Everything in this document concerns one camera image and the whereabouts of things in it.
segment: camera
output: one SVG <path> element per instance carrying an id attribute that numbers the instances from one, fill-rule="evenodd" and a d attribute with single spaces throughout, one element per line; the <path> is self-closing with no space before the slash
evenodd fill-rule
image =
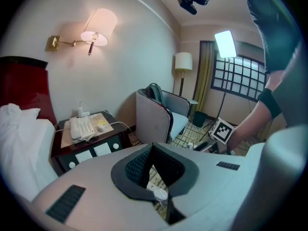
<path id="1" fill-rule="evenodd" d="M 195 15 L 197 14 L 197 10 L 194 7 L 193 3 L 196 2 L 200 5 L 207 5 L 208 0 L 178 0 L 179 5 L 185 9 L 186 11 L 188 11 L 189 13 Z"/>

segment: ceiling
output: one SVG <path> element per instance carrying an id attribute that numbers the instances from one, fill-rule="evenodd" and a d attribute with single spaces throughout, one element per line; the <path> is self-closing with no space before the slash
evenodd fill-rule
<path id="1" fill-rule="evenodd" d="M 178 0 L 161 0 L 182 26 L 228 25 L 257 31 L 248 11 L 246 0 L 210 0 L 206 6 L 195 4 L 197 15 L 182 9 Z"/>

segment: floor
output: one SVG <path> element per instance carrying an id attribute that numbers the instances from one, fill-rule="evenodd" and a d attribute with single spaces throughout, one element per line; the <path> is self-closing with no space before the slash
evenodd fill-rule
<path id="1" fill-rule="evenodd" d="M 184 132 L 182 135 L 178 135 L 173 142 L 171 142 L 172 145 L 179 146 L 186 148 L 187 144 L 189 142 L 192 142 L 195 145 L 199 145 L 201 142 L 199 140 L 204 136 L 206 131 L 208 130 L 209 127 L 206 127 L 203 129 L 204 126 L 208 125 L 211 120 L 206 120 L 204 122 L 204 125 L 202 128 L 198 128 L 194 126 L 192 123 L 192 118 L 190 119 L 189 123 L 184 129 Z M 136 132 L 130 133 L 129 135 L 130 142 L 132 146 L 140 145 L 142 142 L 137 139 L 136 137 Z M 208 140 L 208 136 L 205 136 L 202 141 Z M 260 141 L 255 138 L 251 137 L 248 140 L 245 140 L 241 142 L 238 147 L 234 150 L 236 155 L 239 156 L 246 156 L 246 154 L 249 151 L 250 146 L 260 143 Z M 152 167 L 150 170 L 150 182 L 153 183 L 154 185 L 160 187 L 161 189 L 165 190 L 168 192 L 167 186 L 164 184 L 163 180 L 157 173 L 155 167 Z M 162 203 L 157 203 L 154 205 L 155 210 L 159 213 L 159 215 L 163 218 L 166 219 L 166 214 L 167 214 L 167 202 L 162 202 Z"/>

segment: baseboard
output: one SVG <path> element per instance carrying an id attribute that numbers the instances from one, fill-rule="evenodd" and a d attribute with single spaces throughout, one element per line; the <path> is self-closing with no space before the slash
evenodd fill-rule
<path id="1" fill-rule="evenodd" d="M 212 120 L 212 121 L 214 121 L 214 120 L 216 120 L 216 117 L 212 117 L 212 116 L 207 116 L 206 117 L 208 120 Z M 229 122 L 229 121 L 226 121 L 226 122 L 228 122 L 229 124 L 231 124 L 232 126 L 234 126 L 234 127 L 237 127 L 238 125 L 236 125 L 236 124 L 234 124 L 234 123 L 231 123 L 231 122 Z"/>
<path id="2" fill-rule="evenodd" d="M 131 126 L 131 127 L 130 127 L 130 130 L 131 130 L 132 132 L 136 131 L 136 125 Z"/>

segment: bed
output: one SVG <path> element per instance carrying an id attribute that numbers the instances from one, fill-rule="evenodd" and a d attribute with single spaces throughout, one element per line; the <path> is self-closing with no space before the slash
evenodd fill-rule
<path id="1" fill-rule="evenodd" d="M 58 178 L 50 162 L 56 118 L 46 66 L 31 58 L 0 58 L 1 174 L 12 192 L 29 201 Z"/>

